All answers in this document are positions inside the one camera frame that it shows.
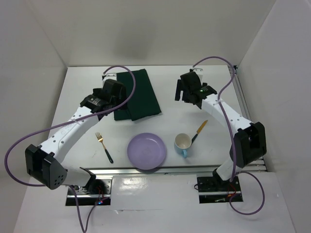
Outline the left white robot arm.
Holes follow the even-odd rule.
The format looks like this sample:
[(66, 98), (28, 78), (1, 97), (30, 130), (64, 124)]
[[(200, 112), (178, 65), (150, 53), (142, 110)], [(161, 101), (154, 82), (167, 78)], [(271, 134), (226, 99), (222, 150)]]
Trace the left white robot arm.
[(61, 185), (77, 185), (84, 193), (96, 188), (96, 175), (85, 168), (66, 169), (61, 164), (75, 143), (104, 116), (107, 110), (126, 100), (124, 84), (113, 79), (104, 81), (102, 88), (84, 98), (73, 119), (39, 146), (25, 150), (27, 173), (51, 190)]

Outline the dark green cloth napkin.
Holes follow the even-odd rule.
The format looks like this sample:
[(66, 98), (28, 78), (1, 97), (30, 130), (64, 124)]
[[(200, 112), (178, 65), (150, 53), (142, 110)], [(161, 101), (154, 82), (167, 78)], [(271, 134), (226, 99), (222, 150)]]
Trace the dark green cloth napkin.
[(133, 74), (136, 79), (134, 94), (127, 102), (126, 109), (119, 109), (114, 112), (115, 121), (127, 119), (135, 121), (161, 113), (147, 71), (145, 69), (140, 69), (133, 71)]

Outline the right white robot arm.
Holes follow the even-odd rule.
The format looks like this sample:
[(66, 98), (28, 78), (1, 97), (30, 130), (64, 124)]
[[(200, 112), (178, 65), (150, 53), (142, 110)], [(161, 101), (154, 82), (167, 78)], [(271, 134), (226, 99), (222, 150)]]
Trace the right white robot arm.
[(264, 125), (241, 116), (218, 96), (214, 88), (202, 83), (201, 76), (194, 69), (177, 80), (174, 99), (197, 106), (228, 127), (231, 137), (230, 158), (213, 172), (212, 185), (215, 189), (224, 190), (236, 173), (266, 154)]

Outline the aluminium rail frame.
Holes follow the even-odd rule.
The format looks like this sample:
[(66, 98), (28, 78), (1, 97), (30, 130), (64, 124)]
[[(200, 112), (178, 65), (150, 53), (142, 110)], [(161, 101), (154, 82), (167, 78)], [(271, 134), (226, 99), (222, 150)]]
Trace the aluminium rail frame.
[[(229, 157), (231, 146), (227, 127), (222, 126), (197, 106), (174, 100), (177, 79), (188, 72), (190, 66), (128, 66), (131, 71), (146, 69), (161, 114), (136, 121), (115, 121), (114, 114), (105, 116), (70, 149), (62, 165), (72, 168), (134, 168), (127, 156), (128, 143), (137, 134), (154, 133), (164, 141), (167, 150), (162, 168), (220, 166)], [(203, 69), (203, 82), (217, 91), (230, 80), (226, 65), (199, 67)], [(52, 125), (69, 120), (80, 102), (92, 94), (93, 88), (102, 86), (102, 73), (107, 68), (68, 68)], [(239, 114), (250, 118), (241, 84), (237, 76), (235, 78), (235, 81), (221, 94), (221, 98)], [(174, 150), (175, 137), (180, 133), (193, 137), (205, 120), (208, 120), (206, 126), (191, 146), (190, 154), (184, 159)], [(109, 163), (102, 145), (97, 141), (96, 132), (102, 134), (114, 164)]]

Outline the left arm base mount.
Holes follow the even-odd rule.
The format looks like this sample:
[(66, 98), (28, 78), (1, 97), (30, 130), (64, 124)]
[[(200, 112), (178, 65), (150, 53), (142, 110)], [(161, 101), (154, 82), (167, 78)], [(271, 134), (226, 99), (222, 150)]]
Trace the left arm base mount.
[(112, 179), (110, 175), (98, 175), (91, 189), (74, 185), (79, 206), (109, 206), (111, 204)]

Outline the purple plate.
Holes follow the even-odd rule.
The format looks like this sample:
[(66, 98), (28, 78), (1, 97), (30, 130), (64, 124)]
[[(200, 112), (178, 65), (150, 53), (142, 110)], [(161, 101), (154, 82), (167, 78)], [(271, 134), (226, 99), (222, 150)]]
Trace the purple plate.
[(163, 140), (153, 133), (134, 136), (127, 146), (130, 163), (140, 170), (159, 167), (166, 159), (167, 150)]

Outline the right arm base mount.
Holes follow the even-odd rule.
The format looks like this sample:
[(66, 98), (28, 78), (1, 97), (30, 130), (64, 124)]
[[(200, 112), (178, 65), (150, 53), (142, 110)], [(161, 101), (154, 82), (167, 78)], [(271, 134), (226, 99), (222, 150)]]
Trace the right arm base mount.
[(197, 177), (194, 189), (198, 191), (199, 202), (202, 203), (225, 203), (243, 202), (241, 186), (238, 177), (233, 182), (217, 183), (214, 177)]

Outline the light blue mug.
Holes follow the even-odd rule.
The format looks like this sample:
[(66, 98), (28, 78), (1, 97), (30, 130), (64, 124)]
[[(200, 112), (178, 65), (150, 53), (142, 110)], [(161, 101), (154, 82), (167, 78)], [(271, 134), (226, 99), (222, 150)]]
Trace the light blue mug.
[(174, 149), (177, 154), (181, 155), (183, 158), (187, 158), (188, 150), (192, 145), (191, 138), (185, 134), (180, 133), (174, 139)]

